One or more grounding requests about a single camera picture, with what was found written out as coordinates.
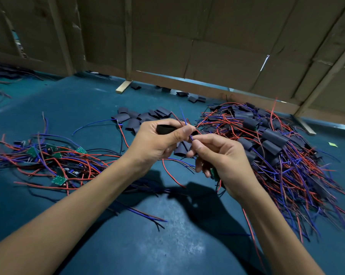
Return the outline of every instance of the person's left arm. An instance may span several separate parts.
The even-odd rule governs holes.
[[[156,133],[157,124],[179,129]],[[0,275],[52,274],[101,213],[195,130],[172,119],[144,122],[127,152],[69,196],[0,242]]]

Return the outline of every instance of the person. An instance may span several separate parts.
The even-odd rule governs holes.
[[[178,129],[158,135],[158,124]],[[144,122],[122,157],[0,242],[0,275],[52,274],[122,191],[158,159],[169,157],[194,130],[172,119]],[[259,184],[239,142],[195,135],[187,156],[195,153],[196,172],[209,177],[207,162],[212,164],[227,192],[245,209],[274,274],[324,274]]]

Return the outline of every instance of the forearm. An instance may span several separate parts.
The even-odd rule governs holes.
[[[259,184],[239,202],[274,274],[324,274]]]
[[[52,274],[87,229],[135,179],[121,158],[0,242],[0,274]]]

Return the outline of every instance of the blue table surface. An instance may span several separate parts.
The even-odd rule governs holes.
[[[0,109],[0,138],[6,141],[28,139],[41,132],[44,112],[49,133],[71,137],[71,133],[93,121],[110,118],[121,106],[140,113],[163,106],[193,122],[207,103],[190,103],[187,98],[162,93],[148,85],[135,91],[128,88],[116,94],[120,81],[101,78],[68,77],[51,83],[25,99],[18,99]],[[345,188],[345,130],[312,125],[318,133],[308,140],[330,157],[333,176]],[[133,140],[125,132],[128,143]],[[105,123],[87,127],[72,137],[85,149],[120,149],[121,136],[115,125]],[[328,142],[336,143],[338,148]],[[176,162],[166,168],[188,186],[189,197],[159,197],[145,194],[122,195],[125,203],[139,210],[165,218],[165,229],[132,212],[119,216],[105,212],[85,234],[56,273],[61,274],[246,274],[261,269],[248,236],[226,235],[249,232],[240,205],[225,193],[218,198],[214,181],[203,174],[193,174]],[[179,187],[165,172],[162,163],[153,165],[147,178],[165,186]],[[14,185],[24,181],[14,169],[0,170],[0,241],[20,226],[50,207],[65,195],[43,189]],[[49,184],[47,179],[34,182]],[[345,210],[345,196],[336,194]],[[345,231],[338,230],[324,218],[317,219],[321,238],[311,237],[305,247],[326,274],[345,274]]]

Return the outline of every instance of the person's right hand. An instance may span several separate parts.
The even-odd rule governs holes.
[[[210,177],[210,164],[213,165],[233,198],[240,199],[258,187],[262,188],[239,142],[217,134],[195,135],[186,156],[192,157],[195,153],[198,154],[196,172],[203,171]]]

